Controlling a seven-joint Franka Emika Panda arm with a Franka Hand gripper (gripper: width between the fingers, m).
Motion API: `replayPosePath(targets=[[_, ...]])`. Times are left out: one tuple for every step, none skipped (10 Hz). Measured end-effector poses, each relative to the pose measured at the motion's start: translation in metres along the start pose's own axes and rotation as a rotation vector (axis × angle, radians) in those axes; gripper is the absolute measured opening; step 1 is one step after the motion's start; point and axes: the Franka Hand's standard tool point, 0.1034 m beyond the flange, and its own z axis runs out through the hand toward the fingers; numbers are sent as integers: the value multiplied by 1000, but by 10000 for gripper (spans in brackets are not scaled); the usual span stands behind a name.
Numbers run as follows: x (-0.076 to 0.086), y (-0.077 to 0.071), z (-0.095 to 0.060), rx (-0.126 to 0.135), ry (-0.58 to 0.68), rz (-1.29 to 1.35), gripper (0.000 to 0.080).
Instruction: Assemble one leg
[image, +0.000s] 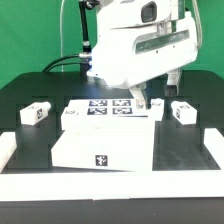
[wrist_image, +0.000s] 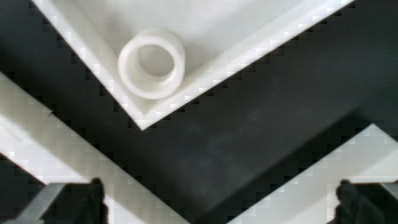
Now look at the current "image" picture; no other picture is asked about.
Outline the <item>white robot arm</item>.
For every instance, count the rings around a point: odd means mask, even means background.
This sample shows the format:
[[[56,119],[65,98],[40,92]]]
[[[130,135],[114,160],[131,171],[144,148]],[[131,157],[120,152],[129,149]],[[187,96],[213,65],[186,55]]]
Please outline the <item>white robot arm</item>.
[[[101,0],[97,43],[89,81],[128,89],[139,109],[148,107],[146,82],[168,76],[165,94],[178,94],[181,68],[196,60],[202,45],[197,0]]]

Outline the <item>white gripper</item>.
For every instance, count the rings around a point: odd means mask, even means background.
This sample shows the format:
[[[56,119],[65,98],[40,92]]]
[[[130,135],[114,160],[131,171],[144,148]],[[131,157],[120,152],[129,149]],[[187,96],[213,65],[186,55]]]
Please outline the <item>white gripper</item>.
[[[177,96],[181,67],[196,60],[196,25],[190,12],[175,23],[101,28],[92,50],[91,77],[114,88],[129,89],[138,110],[146,109],[145,84],[167,73],[167,97]]]

